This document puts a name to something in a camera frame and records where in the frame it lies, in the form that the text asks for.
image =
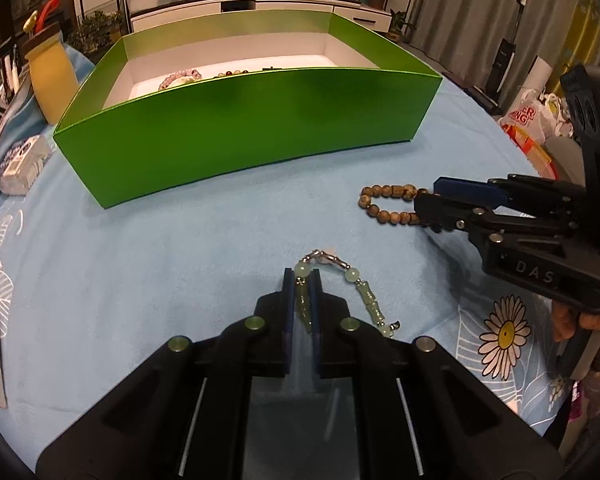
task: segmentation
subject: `human hand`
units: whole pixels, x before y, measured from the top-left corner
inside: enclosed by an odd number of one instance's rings
[[[551,306],[551,318],[556,342],[573,337],[576,332],[576,314],[573,310],[559,301],[554,301]],[[578,324],[586,330],[600,330],[600,316],[582,313]]]

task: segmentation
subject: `yellow curtain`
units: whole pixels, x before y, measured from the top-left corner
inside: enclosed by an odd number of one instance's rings
[[[600,62],[600,0],[578,0],[571,27],[554,65],[546,91],[562,96],[560,76],[578,63]]]

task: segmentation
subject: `brown wooden bead bracelet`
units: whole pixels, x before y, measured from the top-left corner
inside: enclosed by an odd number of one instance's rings
[[[360,192],[360,199],[358,205],[362,209],[366,209],[366,214],[378,220],[378,223],[386,224],[389,222],[392,225],[421,225],[420,219],[416,213],[408,211],[402,211],[398,213],[393,211],[389,213],[371,203],[372,197],[383,196],[385,198],[401,198],[405,202],[411,202],[420,193],[428,193],[429,190],[421,187],[417,189],[413,184],[407,184],[406,186],[378,186],[376,184],[373,187],[363,187]]]

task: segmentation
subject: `round green bead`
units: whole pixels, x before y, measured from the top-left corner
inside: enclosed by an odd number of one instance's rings
[[[296,266],[294,267],[294,274],[296,275],[296,278],[306,278],[310,273],[311,267],[309,267],[309,264],[304,262],[296,263]]]
[[[360,278],[360,271],[355,267],[349,267],[344,273],[344,279],[350,283],[355,283]]]

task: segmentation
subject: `open green box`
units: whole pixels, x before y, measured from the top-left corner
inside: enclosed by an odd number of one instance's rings
[[[323,66],[212,78],[218,66],[241,70],[271,58],[274,68],[277,60]],[[202,81],[157,91],[155,82],[169,73],[202,65]],[[230,171],[411,140],[441,79],[397,45],[329,12],[200,16],[121,38],[80,88],[54,139],[100,205],[110,207]],[[147,85],[149,93],[134,97]]]

